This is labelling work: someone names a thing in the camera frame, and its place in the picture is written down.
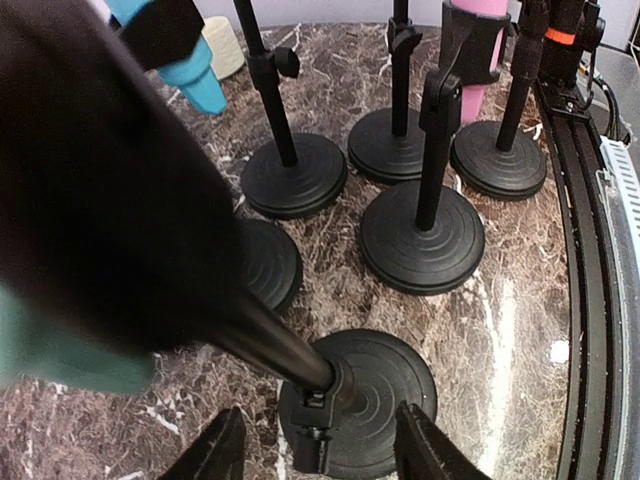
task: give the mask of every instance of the white wall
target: white wall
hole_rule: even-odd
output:
[[[104,0],[88,0],[104,14]],[[233,0],[194,0],[203,17],[223,15],[238,28]],[[640,10],[640,0],[600,0],[607,21],[604,43],[624,49]],[[393,0],[253,0],[261,26],[308,22],[385,22],[391,16]],[[413,21],[420,25],[440,25],[441,0],[409,0]],[[515,20],[520,11],[517,0],[509,0]]]

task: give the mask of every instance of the teal object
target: teal object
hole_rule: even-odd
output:
[[[0,385],[21,374],[74,388],[133,395],[148,388],[155,362],[151,355],[123,355],[76,336],[0,286]]]
[[[126,25],[149,0],[107,0],[111,14]],[[202,35],[191,56],[180,62],[158,68],[167,85],[177,87],[202,113],[220,115],[227,108],[222,87],[211,68],[213,53]]]

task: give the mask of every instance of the mint green object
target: mint green object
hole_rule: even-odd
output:
[[[151,355],[130,357],[48,322],[0,286],[0,385],[25,374],[74,388],[133,395],[153,379]]]

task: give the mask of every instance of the brown speckled surface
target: brown speckled surface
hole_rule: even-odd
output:
[[[389,104],[390,68],[381,25],[297,26],[265,33],[295,46],[298,80],[281,91],[294,131],[321,133],[346,150],[365,113]],[[436,29],[413,58],[411,103],[434,65]],[[237,191],[248,156],[270,137],[246,70],[224,83],[221,117],[196,112],[181,94],[151,80],[236,188],[239,212],[254,216]],[[509,76],[493,85],[483,118],[499,118]],[[522,124],[539,122],[530,99]],[[556,187],[549,173],[533,199],[501,203],[446,182],[483,219],[487,249],[461,288],[415,298],[382,286],[365,268],[356,231],[381,191],[352,170],[345,194],[313,218],[282,223],[305,265],[303,290],[285,321],[305,339],[351,327],[398,335],[433,370],[438,425],[495,479],[554,478],[566,400],[569,303]],[[140,397],[74,391],[25,379],[0,391],[0,478],[154,479],[220,409],[238,405],[248,430],[247,479],[301,479],[278,436],[277,382],[205,346],[158,358],[159,375]]]

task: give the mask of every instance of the cream colored object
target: cream colored object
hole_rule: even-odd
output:
[[[207,18],[202,36],[213,52],[211,67],[218,80],[233,75],[244,65],[244,54],[227,17]]]

